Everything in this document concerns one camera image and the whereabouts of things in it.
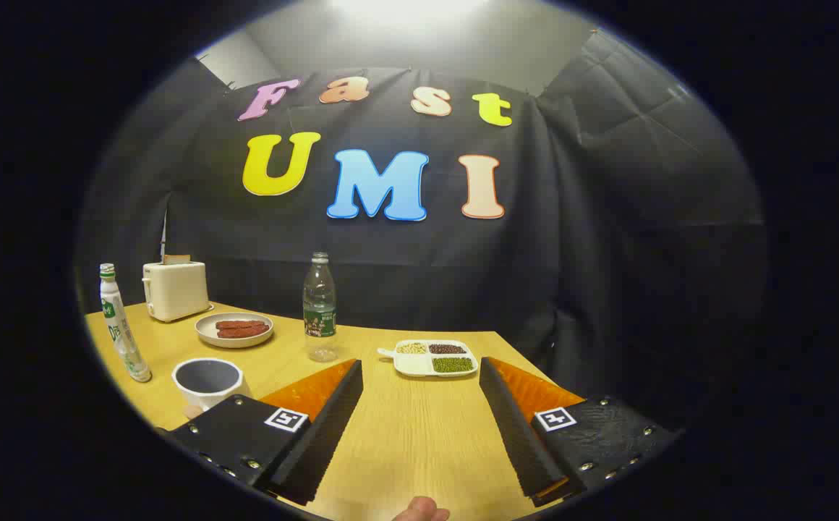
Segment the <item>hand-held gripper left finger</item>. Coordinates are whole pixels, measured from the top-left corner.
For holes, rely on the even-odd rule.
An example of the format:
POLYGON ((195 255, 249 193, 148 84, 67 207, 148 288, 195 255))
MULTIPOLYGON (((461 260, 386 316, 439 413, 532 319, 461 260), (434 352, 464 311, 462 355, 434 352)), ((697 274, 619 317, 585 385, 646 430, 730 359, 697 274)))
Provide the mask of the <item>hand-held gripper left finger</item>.
POLYGON ((228 478, 305 505, 359 404, 361 365, 344 360, 260 399, 235 391, 178 428, 156 431, 228 478))

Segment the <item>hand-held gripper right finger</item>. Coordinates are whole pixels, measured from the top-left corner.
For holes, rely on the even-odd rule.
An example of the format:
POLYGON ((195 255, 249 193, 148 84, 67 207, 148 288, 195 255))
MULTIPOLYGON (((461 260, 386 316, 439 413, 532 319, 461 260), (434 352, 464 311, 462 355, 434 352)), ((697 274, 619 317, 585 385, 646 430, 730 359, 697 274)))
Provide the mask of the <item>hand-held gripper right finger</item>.
POLYGON ((536 507, 621 480, 681 435, 623 400, 582 398, 505 360, 482 358, 479 374, 516 478, 536 507))

